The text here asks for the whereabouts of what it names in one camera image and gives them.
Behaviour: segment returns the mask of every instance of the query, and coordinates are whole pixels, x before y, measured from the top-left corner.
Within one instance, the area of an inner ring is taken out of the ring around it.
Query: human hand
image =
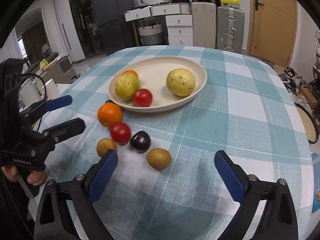
[[[16,178],[17,175],[17,167],[12,166],[10,164],[1,167],[3,173],[6,175],[9,181],[17,182],[18,179]],[[33,186],[40,185],[46,177],[45,171],[32,171],[28,177],[27,181],[32,184]]]

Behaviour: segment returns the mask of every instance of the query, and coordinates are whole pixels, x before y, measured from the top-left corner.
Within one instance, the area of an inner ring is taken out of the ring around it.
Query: white curtain
[[[5,41],[2,49],[0,49],[0,62],[8,58],[22,58],[22,54],[18,45],[16,29],[13,28],[9,37]]]
[[[53,52],[58,52],[59,55],[68,53],[58,25],[53,0],[40,0],[40,2],[44,29],[47,34],[51,50]]]

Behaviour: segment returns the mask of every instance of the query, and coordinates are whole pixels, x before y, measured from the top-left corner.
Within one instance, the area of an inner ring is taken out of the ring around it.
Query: cherry tomato
[[[131,130],[125,123],[116,122],[110,127],[110,136],[115,142],[126,144],[130,140]]]
[[[141,88],[133,94],[133,101],[136,106],[148,107],[152,103],[152,94],[148,89]]]

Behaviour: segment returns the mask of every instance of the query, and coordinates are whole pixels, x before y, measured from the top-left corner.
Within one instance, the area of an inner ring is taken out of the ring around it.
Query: blue and white tablecloth
[[[251,57],[199,47],[151,46],[118,51],[74,82],[63,95],[73,103],[47,114],[41,129],[72,118],[86,123],[83,134],[56,145],[46,160],[49,176],[71,180],[100,157],[97,142],[109,137],[96,118],[108,99],[108,83],[120,69],[160,56],[187,58],[203,66],[208,81],[189,103],[160,113],[124,111],[132,134],[146,131],[152,148],[167,149],[171,165],[155,171],[146,154],[118,147],[118,166],[94,204],[114,239],[217,239],[239,204],[233,202],[214,166],[225,150],[247,174],[288,182],[303,239],[313,202],[313,168],[308,140],[289,93],[271,67]],[[33,216],[39,202],[30,202]],[[258,225],[260,202],[245,239]],[[73,220],[76,213],[69,205]]]

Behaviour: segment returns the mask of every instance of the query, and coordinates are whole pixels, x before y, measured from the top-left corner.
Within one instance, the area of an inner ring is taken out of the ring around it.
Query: refrigerator
[[[135,47],[132,23],[126,22],[123,14],[134,8],[134,1],[92,0],[92,3],[106,54]]]

